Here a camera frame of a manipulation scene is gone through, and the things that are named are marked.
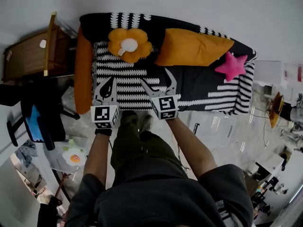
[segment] wristband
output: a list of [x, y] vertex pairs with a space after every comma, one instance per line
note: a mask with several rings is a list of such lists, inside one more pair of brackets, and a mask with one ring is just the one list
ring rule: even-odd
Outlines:
[[96, 129], [95, 130], [95, 134], [104, 134], [107, 136], [111, 136], [112, 135], [112, 130], [111, 129]]

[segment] orange pillow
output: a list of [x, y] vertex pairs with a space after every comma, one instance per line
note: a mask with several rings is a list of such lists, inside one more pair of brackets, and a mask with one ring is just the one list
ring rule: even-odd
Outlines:
[[168, 28], [155, 63], [159, 66], [209, 66], [224, 55], [233, 43], [233, 40], [214, 35]]
[[85, 114], [91, 106], [91, 62], [93, 60], [93, 47], [84, 37], [80, 26], [75, 63], [75, 104], [76, 112]]

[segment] pink star pillow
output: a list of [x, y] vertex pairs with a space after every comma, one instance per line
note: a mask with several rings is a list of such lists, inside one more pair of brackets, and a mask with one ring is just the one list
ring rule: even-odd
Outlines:
[[246, 73], [244, 69], [244, 63], [246, 59], [247, 55], [242, 55], [236, 58], [232, 53], [228, 51], [226, 53], [225, 62], [214, 70], [220, 73], [224, 73], [226, 75], [226, 80], [231, 81], [236, 76]]

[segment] chair leg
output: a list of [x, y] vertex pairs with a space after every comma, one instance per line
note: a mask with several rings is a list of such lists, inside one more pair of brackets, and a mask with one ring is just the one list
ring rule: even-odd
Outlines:
[[6, 126], [8, 128], [8, 132], [9, 132], [9, 137], [11, 142], [13, 143], [14, 146], [18, 146], [17, 143], [17, 139], [15, 137], [15, 132], [17, 131], [17, 129], [21, 126], [21, 124], [23, 124], [24, 122], [24, 118], [21, 117], [20, 119], [18, 119], [17, 122], [15, 122], [14, 125], [11, 124], [11, 121], [7, 121]]
[[60, 91], [59, 97], [62, 98], [62, 96], [63, 96], [63, 94], [66, 92], [66, 90], [67, 90], [69, 87], [73, 87], [73, 86], [74, 86], [74, 80], [69, 79], [69, 80], [65, 83], [64, 87], [62, 88], [62, 90]]
[[72, 113], [70, 113], [70, 112], [65, 111], [64, 109], [61, 111], [61, 113], [64, 114], [64, 115], [66, 115], [66, 116], [68, 116], [68, 117], [71, 117], [71, 118], [73, 118], [73, 119], [75, 119], [75, 120], [80, 119], [80, 115], [77, 114], [77, 113], [72, 114]]

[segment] person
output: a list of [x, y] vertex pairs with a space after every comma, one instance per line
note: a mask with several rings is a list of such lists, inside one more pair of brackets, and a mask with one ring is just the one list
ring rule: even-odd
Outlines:
[[253, 207], [243, 171], [218, 167], [208, 148], [179, 119], [166, 120], [197, 181], [188, 178], [171, 147], [151, 133], [152, 117], [123, 111], [111, 166], [115, 180], [105, 190], [111, 130], [96, 130], [66, 227], [244, 226]]

